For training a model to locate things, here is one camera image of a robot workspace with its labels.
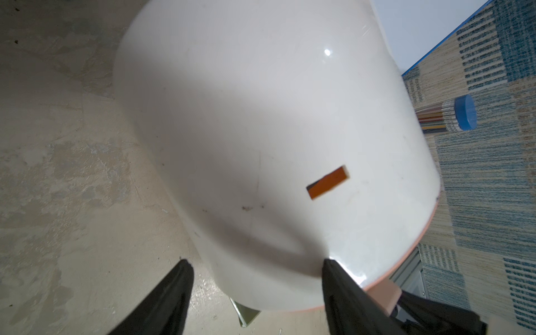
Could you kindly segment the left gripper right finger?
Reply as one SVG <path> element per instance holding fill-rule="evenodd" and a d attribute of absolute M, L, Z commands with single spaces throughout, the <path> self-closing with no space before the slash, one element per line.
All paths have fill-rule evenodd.
<path fill-rule="evenodd" d="M 331 334 L 404 333 L 335 260 L 323 262 L 322 293 Z"/>

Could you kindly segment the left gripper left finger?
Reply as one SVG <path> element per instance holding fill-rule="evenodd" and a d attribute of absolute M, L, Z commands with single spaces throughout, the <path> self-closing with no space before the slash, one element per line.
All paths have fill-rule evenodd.
<path fill-rule="evenodd" d="M 180 260 L 111 334 L 182 334 L 194 282 L 194 269 Z"/>

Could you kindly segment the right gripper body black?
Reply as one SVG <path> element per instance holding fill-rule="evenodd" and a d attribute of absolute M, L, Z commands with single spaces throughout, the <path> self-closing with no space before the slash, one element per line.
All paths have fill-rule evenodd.
<path fill-rule="evenodd" d="M 391 315 L 391 320 L 405 334 L 472 334 L 487 333 L 488 325 L 479 315 L 459 307 L 450 306 L 416 295 L 402 292 L 395 307 L 402 309 L 409 317 L 399 320 Z"/>

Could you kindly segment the pink plug cube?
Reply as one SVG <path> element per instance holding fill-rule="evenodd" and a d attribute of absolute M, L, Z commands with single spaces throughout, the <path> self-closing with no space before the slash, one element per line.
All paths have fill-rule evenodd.
<path fill-rule="evenodd" d="M 402 295 L 402 289 L 393 281 L 384 279 L 369 288 L 367 294 L 387 316 L 390 316 Z"/>

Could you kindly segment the white round drawer cabinet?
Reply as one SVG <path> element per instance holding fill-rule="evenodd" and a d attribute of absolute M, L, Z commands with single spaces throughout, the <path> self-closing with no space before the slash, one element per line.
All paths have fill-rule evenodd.
<path fill-rule="evenodd" d="M 114 90 L 217 286 L 323 304 L 323 261 L 377 284 L 441 179 L 369 1 L 150 1 Z"/>

